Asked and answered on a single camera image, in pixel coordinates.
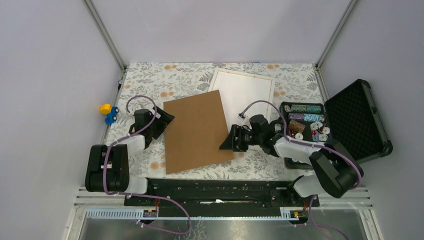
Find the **brown backing board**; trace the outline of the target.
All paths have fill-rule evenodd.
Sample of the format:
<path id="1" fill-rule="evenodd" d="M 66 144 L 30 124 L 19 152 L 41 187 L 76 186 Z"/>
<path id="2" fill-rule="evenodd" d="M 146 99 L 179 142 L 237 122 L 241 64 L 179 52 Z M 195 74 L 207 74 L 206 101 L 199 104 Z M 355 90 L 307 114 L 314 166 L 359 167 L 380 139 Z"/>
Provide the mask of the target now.
<path id="1" fill-rule="evenodd" d="M 164 131 L 166 174 L 234 159 L 219 148 L 229 134 L 219 91 L 166 101 L 163 109 L 174 116 Z"/>

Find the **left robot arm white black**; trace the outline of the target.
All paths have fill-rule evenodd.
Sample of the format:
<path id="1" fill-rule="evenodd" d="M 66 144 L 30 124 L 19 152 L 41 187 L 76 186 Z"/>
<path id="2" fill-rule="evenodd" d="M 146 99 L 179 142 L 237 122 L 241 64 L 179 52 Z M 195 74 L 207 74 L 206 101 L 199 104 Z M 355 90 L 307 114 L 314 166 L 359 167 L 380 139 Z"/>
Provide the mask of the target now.
<path id="1" fill-rule="evenodd" d="M 159 107 L 152 111 L 138 109 L 133 116 L 134 123 L 125 139 L 113 146 L 96 144 L 91 147 L 85 189 L 88 192 L 136 194 L 136 199 L 148 206 L 154 202 L 155 192 L 148 187 L 147 178 L 130 174 L 129 159 L 158 139 L 175 116 Z"/>

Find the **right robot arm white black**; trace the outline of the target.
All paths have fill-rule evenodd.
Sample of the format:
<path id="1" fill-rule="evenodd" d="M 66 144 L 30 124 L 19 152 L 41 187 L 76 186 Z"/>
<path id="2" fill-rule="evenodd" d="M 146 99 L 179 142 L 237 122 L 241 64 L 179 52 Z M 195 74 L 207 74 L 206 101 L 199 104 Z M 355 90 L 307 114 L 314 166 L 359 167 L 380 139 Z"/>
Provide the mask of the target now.
<path id="1" fill-rule="evenodd" d="M 269 122 L 261 114 L 251 117 L 249 125 L 233 124 L 219 149 L 246 152 L 250 146 L 258 146 L 268 155 L 312 166 L 312 175 L 299 176 L 287 187 L 286 198 L 293 206 L 319 194 L 339 199 L 361 184 L 363 170 L 338 140 L 325 144 L 298 140 L 276 131 L 275 124 L 277 121 Z"/>

